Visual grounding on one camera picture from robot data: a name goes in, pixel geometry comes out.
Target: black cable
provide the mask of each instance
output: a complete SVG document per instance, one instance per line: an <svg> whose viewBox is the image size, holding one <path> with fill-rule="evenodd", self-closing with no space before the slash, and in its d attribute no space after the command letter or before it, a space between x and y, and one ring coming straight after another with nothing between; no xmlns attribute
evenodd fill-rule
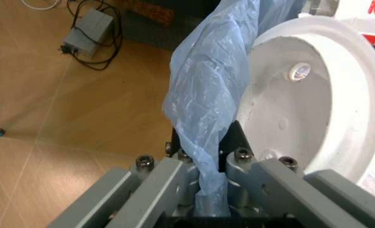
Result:
<svg viewBox="0 0 375 228"><path fill-rule="evenodd" d="M116 17L116 20L117 20L117 29L115 27L115 23L112 24L111 26L111 30L112 30L112 39L113 41L110 43L110 44L104 44L104 43L100 43L94 39L92 39L89 35L87 35L82 29L80 29L79 27L76 26L76 21L79 17L79 12L80 12L80 9L82 7L82 5L87 2L87 1L91 1L91 0L82 0L77 8L76 8L76 12L73 14L73 12L71 11L70 7L69 7L69 3L67 3L67 8L69 9L69 12L71 12L71 14L73 15L73 22L72 22L72 28L74 29L77 29L79 30L80 32L83 33L83 35L85 35L89 40L93 41L94 43L98 44L98 45L101 45L101 46L105 46L105 47L110 47L110 46L114 46L114 51L111 55L110 58L106 59L106 60L103 60L103 61L97 61L97 62L89 62L89 61L84 61L80 58L77 57L77 50L70 50L68 51L68 48L67 47L62 47L61 49L65 50L64 53L70 53L73 58L78 61L79 63L87 66L88 68L91 68L93 70L104 70L108 67L108 65L111 63L111 61L116 57L116 55L118 54L118 52L120 51L121 49L121 45L123 43L123 36L122 36L122 26L121 26L121 12L114 6L104 2L104 0L92 0L92 1L97 1L97 2L100 2L100 5L96 8L98 9L100 12L105 12L106 10L112 10L115 14L115 17ZM99 65L99 64L104 64L105 65L101 68L97 68L97 67L94 67L92 65Z"/></svg>
<svg viewBox="0 0 375 228"><path fill-rule="evenodd" d="M74 16L75 13L74 13L74 12L72 11L72 9L70 8L69 3L70 3L70 2L74 2L74 1L76 1L76 0L67 0L67 1L66 1L66 8L69 10L69 13L70 13L72 16ZM103 6L103 3L101 2L100 5L96 8L96 10L100 10L102 6Z"/></svg>

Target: translucent plastic bag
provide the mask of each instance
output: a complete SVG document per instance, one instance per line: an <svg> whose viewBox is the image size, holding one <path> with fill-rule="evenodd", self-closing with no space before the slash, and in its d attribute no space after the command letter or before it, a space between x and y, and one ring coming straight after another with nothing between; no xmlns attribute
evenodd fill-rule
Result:
<svg viewBox="0 0 375 228"><path fill-rule="evenodd" d="M222 0L172 55L163 111L200 171L198 216L230 214L226 176L218 172L218 145L249 83L248 53L258 29L264 32L294 18L299 1Z"/></svg>

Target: wooden floor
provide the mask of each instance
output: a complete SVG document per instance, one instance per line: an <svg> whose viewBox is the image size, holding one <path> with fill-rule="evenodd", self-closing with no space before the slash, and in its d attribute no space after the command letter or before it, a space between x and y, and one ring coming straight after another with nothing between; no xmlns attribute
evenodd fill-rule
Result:
<svg viewBox="0 0 375 228"><path fill-rule="evenodd" d="M90 70L57 51L71 21L63 5L0 0L0 228L45 227L108 169L159 159L170 139L171 53L125 40Z"/></svg>

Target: blue foot cap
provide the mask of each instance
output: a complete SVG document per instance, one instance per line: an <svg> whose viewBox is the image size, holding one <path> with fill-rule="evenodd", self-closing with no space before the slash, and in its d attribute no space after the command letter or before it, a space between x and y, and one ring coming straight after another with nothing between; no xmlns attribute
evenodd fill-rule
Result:
<svg viewBox="0 0 375 228"><path fill-rule="evenodd" d="M5 134L5 130L1 129L1 131L0 131L0 137L2 137L4 134Z"/></svg>

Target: white cable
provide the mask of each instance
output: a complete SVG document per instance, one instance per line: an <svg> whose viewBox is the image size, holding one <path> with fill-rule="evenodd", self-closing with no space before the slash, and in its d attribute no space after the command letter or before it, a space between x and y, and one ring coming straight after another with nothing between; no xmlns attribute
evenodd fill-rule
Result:
<svg viewBox="0 0 375 228"><path fill-rule="evenodd" d="M26 3L25 0L21 0L21 1L22 1L22 3L24 3L24 5L26 5L28 8L31 8L33 10L50 10L51 8L57 6L60 3L61 0L56 0L55 3L53 3L53 5L45 7L45 8L33 7L33 6L29 5L28 3Z"/></svg>

